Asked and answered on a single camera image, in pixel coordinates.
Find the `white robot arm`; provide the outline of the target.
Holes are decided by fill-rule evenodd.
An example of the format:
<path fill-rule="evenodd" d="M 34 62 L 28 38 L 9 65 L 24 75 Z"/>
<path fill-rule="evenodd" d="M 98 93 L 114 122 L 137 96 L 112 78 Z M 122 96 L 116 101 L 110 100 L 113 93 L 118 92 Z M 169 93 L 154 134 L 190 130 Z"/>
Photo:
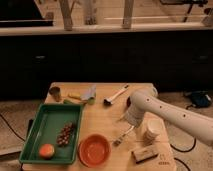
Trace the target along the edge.
<path fill-rule="evenodd" d="M 125 120 L 139 127 L 146 112 L 153 113 L 213 148 L 213 118 L 171 105 L 158 99 L 154 86 L 136 89 L 130 94 Z"/>

